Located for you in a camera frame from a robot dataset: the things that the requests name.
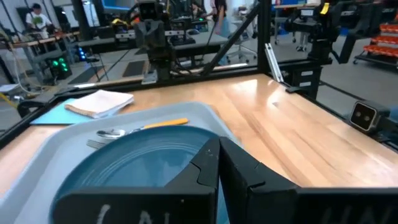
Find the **blue placemat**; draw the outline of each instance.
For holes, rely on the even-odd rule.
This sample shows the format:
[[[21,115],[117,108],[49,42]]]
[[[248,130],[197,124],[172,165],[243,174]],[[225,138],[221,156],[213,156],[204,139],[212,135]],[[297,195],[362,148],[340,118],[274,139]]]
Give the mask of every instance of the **blue placemat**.
[[[91,121],[93,118],[80,115],[65,109],[65,104],[76,99],[68,99],[52,108],[49,112],[30,122],[30,124],[78,124]]]

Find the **plastic tray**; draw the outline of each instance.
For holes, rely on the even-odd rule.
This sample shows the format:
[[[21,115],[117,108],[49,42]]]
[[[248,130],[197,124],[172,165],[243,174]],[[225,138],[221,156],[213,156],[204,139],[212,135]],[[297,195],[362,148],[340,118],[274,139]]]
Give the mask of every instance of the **plastic tray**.
[[[178,118],[188,118],[190,122],[187,125],[213,131],[239,144],[211,107],[198,102],[178,103],[76,124],[55,133],[36,152],[25,171],[0,200],[1,223],[48,223],[51,202],[63,180],[95,151],[86,146],[87,139],[101,140],[95,134],[97,130],[132,130]]]

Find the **spoon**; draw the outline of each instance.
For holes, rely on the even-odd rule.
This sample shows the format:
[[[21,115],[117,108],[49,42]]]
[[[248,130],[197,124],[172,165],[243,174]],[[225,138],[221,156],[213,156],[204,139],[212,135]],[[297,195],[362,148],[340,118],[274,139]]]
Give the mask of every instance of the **spoon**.
[[[175,119],[175,120],[170,120],[170,121],[164,121],[164,122],[160,122],[160,123],[154,123],[154,124],[149,124],[149,125],[145,125],[143,127],[134,129],[132,131],[125,131],[123,129],[107,129],[107,130],[99,130],[97,131],[97,135],[105,138],[105,139],[118,139],[122,136],[125,136],[127,134],[131,134],[133,132],[136,131],[140,131],[143,129],[147,129],[147,128],[155,128],[155,127],[161,127],[161,126],[168,126],[168,125],[178,125],[178,124],[186,124],[188,123],[189,120],[187,118],[181,118],[181,119]]]

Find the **napkin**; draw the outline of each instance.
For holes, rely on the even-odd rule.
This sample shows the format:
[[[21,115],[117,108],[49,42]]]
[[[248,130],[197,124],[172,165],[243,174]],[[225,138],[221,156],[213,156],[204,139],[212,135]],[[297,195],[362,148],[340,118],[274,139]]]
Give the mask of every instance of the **napkin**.
[[[133,94],[98,90],[65,104],[65,109],[91,118],[104,118],[134,102]]]

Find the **orange handle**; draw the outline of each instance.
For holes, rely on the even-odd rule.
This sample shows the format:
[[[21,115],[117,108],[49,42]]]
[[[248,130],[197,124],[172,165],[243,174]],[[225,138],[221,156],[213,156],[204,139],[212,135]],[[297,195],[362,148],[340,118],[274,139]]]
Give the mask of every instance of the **orange handle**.
[[[144,129],[161,127],[161,126],[168,126],[168,125],[186,124],[188,122],[189,122],[189,120],[187,118],[181,118],[181,119],[175,119],[175,120],[171,120],[171,121],[164,121],[164,122],[160,122],[160,123],[145,125]]]

